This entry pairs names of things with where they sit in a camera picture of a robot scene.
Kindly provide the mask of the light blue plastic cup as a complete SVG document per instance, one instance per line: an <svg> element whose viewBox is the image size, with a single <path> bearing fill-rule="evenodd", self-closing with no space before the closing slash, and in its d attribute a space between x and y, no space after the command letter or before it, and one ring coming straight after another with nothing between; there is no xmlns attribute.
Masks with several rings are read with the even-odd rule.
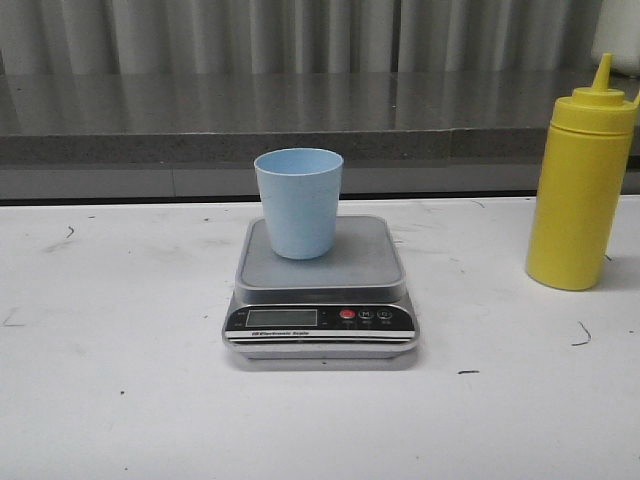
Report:
<svg viewBox="0 0 640 480"><path fill-rule="evenodd" d="M334 244L343 157L319 148L270 151L254 161L267 232L274 252L309 260Z"/></svg>

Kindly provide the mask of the yellow squeeze bottle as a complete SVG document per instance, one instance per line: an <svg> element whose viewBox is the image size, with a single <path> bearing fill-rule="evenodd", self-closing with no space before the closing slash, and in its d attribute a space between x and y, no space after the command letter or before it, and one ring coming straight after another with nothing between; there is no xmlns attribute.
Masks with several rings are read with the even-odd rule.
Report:
<svg viewBox="0 0 640 480"><path fill-rule="evenodd" d="M593 287L605 260L639 111L610 86L612 60L556 100L549 124L526 272L556 289Z"/></svg>

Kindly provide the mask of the silver digital kitchen scale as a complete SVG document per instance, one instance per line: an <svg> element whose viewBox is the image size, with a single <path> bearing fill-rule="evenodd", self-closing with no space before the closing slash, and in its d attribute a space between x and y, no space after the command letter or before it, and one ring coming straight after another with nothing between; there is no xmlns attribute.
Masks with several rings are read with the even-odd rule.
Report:
<svg viewBox="0 0 640 480"><path fill-rule="evenodd" d="M278 256L266 223L247 229L222 327L248 361L390 363L413 356L420 327L387 222L340 216L332 249L314 259Z"/></svg>

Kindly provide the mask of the grey stone counter ledge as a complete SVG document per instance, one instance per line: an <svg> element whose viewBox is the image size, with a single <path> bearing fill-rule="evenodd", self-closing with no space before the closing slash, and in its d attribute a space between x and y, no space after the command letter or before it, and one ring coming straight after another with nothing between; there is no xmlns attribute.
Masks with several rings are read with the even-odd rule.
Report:
<svg viewBox="0 0 640 480"><path fill-rule="evenodd" d="M254 159L344 158L346 198L537 186L554 101L591 71L8 75L1 198L190 201L257 193Z"/></svg>

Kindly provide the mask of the white pleated curtain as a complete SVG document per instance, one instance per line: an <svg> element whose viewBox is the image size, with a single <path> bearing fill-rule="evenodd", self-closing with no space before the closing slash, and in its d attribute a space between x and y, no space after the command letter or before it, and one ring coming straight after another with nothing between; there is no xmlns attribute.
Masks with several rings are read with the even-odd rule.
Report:
<svg viewBox="0 0 640 480"><path fill-rule="evenodd" d="M591 63L597 1L5 1L1 71L554 70Z"/></svg>

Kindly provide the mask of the white container on ledge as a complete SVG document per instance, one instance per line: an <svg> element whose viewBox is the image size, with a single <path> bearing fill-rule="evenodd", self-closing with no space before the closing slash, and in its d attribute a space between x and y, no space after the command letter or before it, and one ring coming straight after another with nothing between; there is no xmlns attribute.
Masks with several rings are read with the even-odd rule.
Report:
<svg viewBox="0 0 640 480"><path fill-rule="evenodd" d="M605 0L596 25L591 59L598 65L604 53L613 55L614 72L639 77L639 0Z"/></svg>

